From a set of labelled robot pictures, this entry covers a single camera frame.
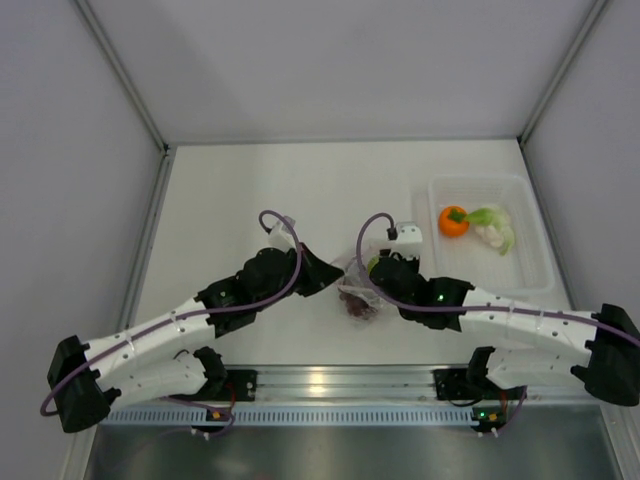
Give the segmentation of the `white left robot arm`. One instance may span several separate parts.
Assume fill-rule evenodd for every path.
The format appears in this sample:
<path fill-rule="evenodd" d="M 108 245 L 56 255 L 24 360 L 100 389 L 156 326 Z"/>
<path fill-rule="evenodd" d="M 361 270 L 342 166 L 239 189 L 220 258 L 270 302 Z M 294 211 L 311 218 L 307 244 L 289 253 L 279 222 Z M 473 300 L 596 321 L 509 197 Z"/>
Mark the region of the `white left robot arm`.
<path fill-rule="evenodd" d="M 264 248 L 237 273 L 156 319 L 99 339 L 68 337 L 57 345 L 47 373 L 55 408 L 41 413 L 57 417 L 71 434 L 150 400 L 213 400 L 228 383 L 215 340 L 250 325 L 280 300 L 315 295 L 343 275 L 307 246 Z"/>

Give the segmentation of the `fake orange persimmon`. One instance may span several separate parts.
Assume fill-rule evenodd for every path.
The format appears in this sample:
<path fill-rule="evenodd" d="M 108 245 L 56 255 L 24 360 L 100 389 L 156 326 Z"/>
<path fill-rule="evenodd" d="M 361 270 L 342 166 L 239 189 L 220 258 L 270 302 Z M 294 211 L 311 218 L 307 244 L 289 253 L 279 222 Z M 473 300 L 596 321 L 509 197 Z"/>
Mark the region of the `fake orange persimmon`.
<path fill-rule="evenodd" d="M 438 217 L 439 232 L 448 238 L 459 238 L 469 230 L 467 212 L 459 206 L 445 207 Z"/>

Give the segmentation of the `fake white cauliflower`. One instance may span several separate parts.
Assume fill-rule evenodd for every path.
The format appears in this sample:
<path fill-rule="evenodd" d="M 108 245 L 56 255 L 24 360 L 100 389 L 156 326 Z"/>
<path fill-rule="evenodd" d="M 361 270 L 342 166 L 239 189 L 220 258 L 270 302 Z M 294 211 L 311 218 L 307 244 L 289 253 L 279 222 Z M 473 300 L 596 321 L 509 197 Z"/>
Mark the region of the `fake white cauliflower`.
<path fill-rule="evenodd" d="M 511 217 L 500 206 L 484 206 L 467 214 L 474 231 L 500 256 L 507 255 L 515 245 L 516 236 Z"/>

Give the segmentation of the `clear zip top bag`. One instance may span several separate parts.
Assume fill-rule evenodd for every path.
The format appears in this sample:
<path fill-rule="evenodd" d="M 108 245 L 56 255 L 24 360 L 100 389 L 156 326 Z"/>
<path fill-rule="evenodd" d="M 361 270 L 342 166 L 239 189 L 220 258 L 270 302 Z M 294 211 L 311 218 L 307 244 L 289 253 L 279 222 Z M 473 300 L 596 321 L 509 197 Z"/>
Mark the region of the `clear zip top bag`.
<path fill-rule="evenodd" d="M 391 305 L 363 283 L 354 249 L 347 250 L 339 256 L 333 265 L 344 272 L 335 286 L 338 298 L 349 318 L 361 324 L 371 324 L 392 317 Z"/>

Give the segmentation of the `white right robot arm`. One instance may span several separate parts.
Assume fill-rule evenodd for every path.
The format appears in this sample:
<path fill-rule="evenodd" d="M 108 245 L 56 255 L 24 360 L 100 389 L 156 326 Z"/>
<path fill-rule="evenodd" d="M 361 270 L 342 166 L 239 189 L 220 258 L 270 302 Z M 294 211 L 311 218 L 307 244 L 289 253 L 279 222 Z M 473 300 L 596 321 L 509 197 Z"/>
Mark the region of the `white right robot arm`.
<path fill-rule="evenodd" d="M 639 330 L 619 306 L 546 311 L 464 280 L 425 279 L 413 263 L 396 256 L 380 257 L 365 272 L 375 291 L 408 321 L 518 345 L 474 350 L 466 382 L 477 396 L 528 386 L 582 386 L 613 405 L 639 404 Z"/>

